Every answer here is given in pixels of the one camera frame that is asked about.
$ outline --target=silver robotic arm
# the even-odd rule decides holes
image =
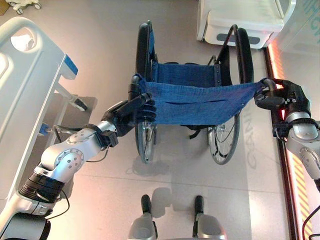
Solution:
[[[64,185],[87,160],[117,145],[117,137],[133,128],[134,112],[150,99],[144,93],[122,101],[109,108],[98,125],[88,124],[66,141],[48,147],[0,214],[0,240],[46,240],[51,226],[45,217],[52,213]]]
[[[286,141],[286,148],[298,157],[320,191],[320,126],[311,118],[310,104],[302,88],[287,80],[266,78],[268,91],[255,96],[255,104],[280,115],[273,124],[273,136]],[[276,84],[284,88],[277,89]]]

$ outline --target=blue fabric seat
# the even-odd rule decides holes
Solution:
[[[156,124],[220,125],[262,90],[261,82],[221,86],[219,65],[152,65],[152,81],[140,82],[155,100]]]

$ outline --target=wheelchair push rim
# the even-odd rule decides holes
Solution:
[[[138,123],[135,129],[135,140],[138,153],[143,163],[147,164],[153,160],[154,144],[157,126],[148,121]]]
[[[230,161],[236,150],[239,131],[239,113],[221,125],[207,128],[210,153],[217,164],[224,165]]]

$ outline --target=wheelchair frame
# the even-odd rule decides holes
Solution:
[[[155,53],[155,48],[152,48],[152,51],[149,50],[150,38],[152,23],[147,21],[142,23],[139,26],[138,31],[138,41],[137,41],[137,52],[136,52],[136,62],[135,62],[135,72],[146,79],[147,82],[152,81],[152,64],[153,62],[158,62],[157,54]],[[251,49],[249,38],[247,32],[243,28],[238,28],[236,24],[232,25],[230,28],[227,37],[224,41],[222,49],[215,59],[213,55],[209,60],[208,66],[212,63],[220,65],[221,71],[221,86],[230,86],[232,85],[231,76],[230,76],[230,51],[228,42],[235,42],[237,63],[238,63],[238,72],[239,80],[241,84],[253,83],[254,82],[254,68],[251,56]],[[133,76],[131,84],[129,85],[129,96],[128,99],[132,100],[137,97],[141,92],[139,88],[140,77],[137,75]],[[196,130],[196,133],[193,134],[196,136],[200,129],[207,128],[208,136],[208,145],[210,146],[211,156],[217,164],[223,165],[226,164],[232,157],[238,142],[239,131],[240,131],[240,118],[239,114],[236,114],[231,123],[230,133],[227,134],[226,138],[223,141],[220,141],[217,131],[225,132],[226,123],[221,125],[187,125],[186,127]],[[230,144],[230,149],[228,152],[221,152],[225,140],[229,137],[232,137]],[[157,126],[151,122],[140,122],[135,125],[135,141],[138,153],[141,157],[142,162],[148,163],[153,158],[153,145],[156,144],[157,139]]]

